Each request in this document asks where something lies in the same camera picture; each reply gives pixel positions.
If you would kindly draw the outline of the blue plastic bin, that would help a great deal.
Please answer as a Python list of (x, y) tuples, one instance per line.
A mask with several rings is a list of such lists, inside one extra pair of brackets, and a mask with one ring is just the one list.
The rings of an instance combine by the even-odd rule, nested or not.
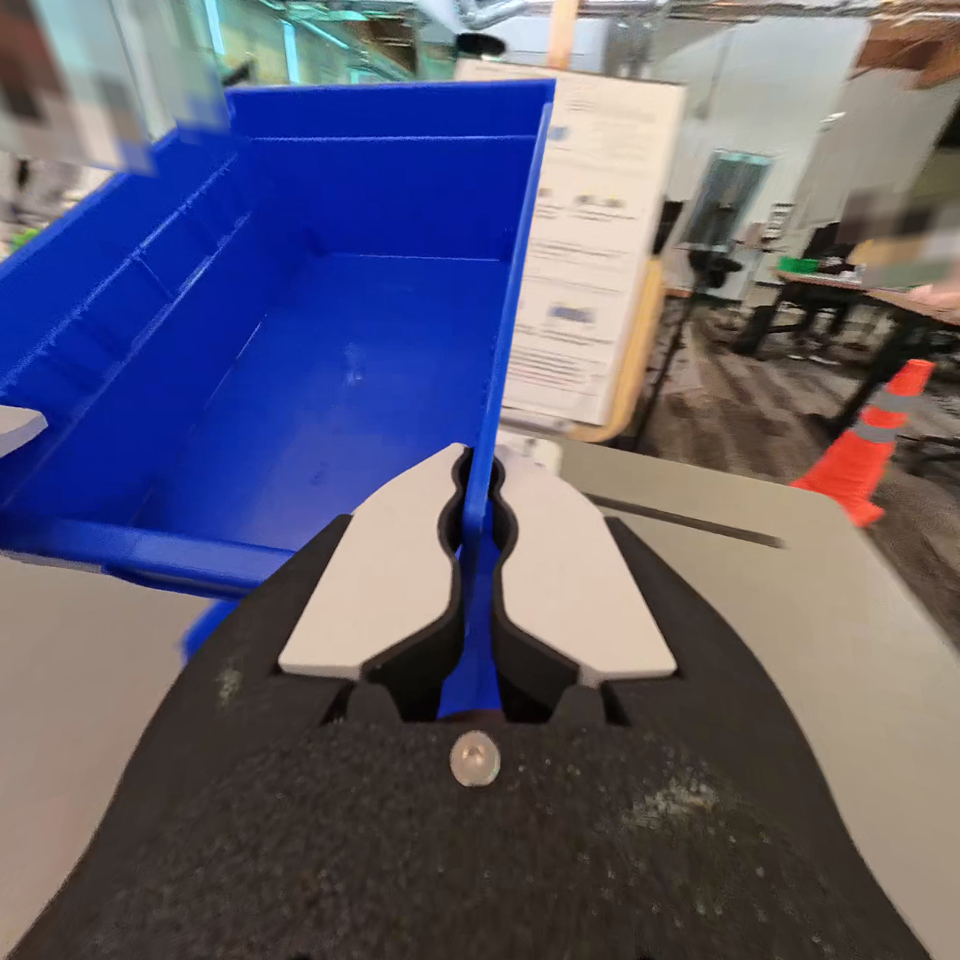
[(3, 263), (3, 553), (252, 593), (430, 455), (485, 525), (553, 80), (227, 93)]

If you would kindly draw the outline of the orange traffic cone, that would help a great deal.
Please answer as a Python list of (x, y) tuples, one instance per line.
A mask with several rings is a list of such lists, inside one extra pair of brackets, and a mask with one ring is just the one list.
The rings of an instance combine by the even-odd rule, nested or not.
[(897, 448), (899, 433), (918, 406), (935, 364), (910, 359), (868, 398), (854, 424), (843, 431), (819, 461), (791, 484), (827, 496), (860, 528), (884, 516), (873, 502)]

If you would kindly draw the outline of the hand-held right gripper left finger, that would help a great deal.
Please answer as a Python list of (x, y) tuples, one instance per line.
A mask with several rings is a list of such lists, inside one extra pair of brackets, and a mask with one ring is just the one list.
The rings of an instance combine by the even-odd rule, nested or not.
[(379, 686), (407, 722), (439, 717), (465, 650), (458, 558), (473, 450), (453, 442), (380, 486), (349, 518), (278, 666)]

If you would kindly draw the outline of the wooden table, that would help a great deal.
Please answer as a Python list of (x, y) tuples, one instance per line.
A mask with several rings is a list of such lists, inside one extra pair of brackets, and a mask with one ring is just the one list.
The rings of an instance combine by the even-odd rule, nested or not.
[(773, 304), (754, 310), (747, 326), (729, 346), (741, 357), (755, 357), (763, 343), (772, 335), (798, 333), (801, 325), (775, 325), (779, 309), (788, 302), (789, 287), (804, 286), (818, 292), (835, 290), (836, 297), (847, 304), (866, 302), (883, 308), (893, 324), (892, 330), (883, 342), (868, 374), (859, 390), (853, 393), (841, 410), (833, 417), (813, 416), (812, 424), (826, 439), (835, 440), (857, 421), (863, 406), (871, 399), (876, 389), (887, 383), (899, 366), (911, 358), (930, 359), (940, 353), (935, 338), (943, 335), (958, 341), (959, 319), (957, 309), (937, 308), (918, 302), (907, 292), (869, 289), (853, 280), (842, 280), (837, 276), (819, 273), (797, 273), (785, 270), (777, 272), (782, 288)]

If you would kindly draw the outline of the printed instruction sheet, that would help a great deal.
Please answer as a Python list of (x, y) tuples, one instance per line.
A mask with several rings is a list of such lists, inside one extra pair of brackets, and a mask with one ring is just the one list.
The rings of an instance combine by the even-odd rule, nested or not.
[(687, 88), (465, 60), (457, 80), (556, 82), (501, 420), (609, 421)]

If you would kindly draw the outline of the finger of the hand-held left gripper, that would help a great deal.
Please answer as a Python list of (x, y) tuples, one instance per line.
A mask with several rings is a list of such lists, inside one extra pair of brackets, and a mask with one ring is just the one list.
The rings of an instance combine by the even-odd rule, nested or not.
[(17, 406), (3, 406), (2, 415), (2, 458), (25, 447), (47, 430), (44, 414)]

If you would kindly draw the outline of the black office chair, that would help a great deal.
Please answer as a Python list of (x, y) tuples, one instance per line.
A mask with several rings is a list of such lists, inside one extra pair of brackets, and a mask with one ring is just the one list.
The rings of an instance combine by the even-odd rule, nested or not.
[(693, 273), (695, 292), (719, 290), (732, 273), (743, 270), (743, 264), (724, 250), (711, 248), (691, 248), (689, 264)]

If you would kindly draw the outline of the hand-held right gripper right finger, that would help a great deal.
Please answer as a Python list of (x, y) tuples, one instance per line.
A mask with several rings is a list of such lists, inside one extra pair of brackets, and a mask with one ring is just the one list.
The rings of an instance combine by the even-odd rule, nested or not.
[(666, 680), (678, 662), (609, 519), (579, 489), (515, 450), (491, 477), (491, 647), (499, 676), (554, 712), (569, 690)]

